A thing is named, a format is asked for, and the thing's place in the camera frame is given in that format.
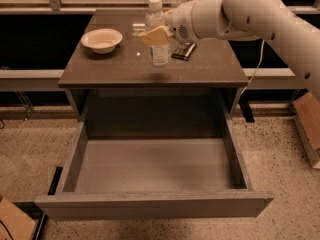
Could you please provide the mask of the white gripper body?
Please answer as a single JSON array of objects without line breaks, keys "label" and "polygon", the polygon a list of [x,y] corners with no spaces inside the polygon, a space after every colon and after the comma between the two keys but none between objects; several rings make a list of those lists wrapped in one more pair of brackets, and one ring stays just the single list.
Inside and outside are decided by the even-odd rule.
[{"label": "white gripper body", "polygon": [[186,2],[165,13],[166,24],[173,37],[180,43],[190,43],[198,40],[192,24],[194,5],[194,1]]}]

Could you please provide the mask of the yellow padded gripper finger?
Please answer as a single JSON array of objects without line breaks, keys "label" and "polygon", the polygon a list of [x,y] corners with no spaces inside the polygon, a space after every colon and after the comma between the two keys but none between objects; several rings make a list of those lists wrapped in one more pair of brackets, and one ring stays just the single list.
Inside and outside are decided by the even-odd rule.
[{"label": "yellow padded gripper finger", "polygon": [[166,45],[169,43],[170,31],[166,26],[159,26],[147,32],[142,32],[138,38],[144,45]]}]

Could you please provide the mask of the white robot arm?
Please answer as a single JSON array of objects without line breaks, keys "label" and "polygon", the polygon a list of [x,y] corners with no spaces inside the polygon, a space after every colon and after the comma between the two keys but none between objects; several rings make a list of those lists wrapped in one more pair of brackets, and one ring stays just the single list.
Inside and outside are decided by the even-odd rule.
[{"label": "white robot arm", "polygon": [[139,34],[146,45],[216,38],[263,39],[320,99],[320,29],[292,13],[281,0],[193,0],[165,13],[165,23]]}]

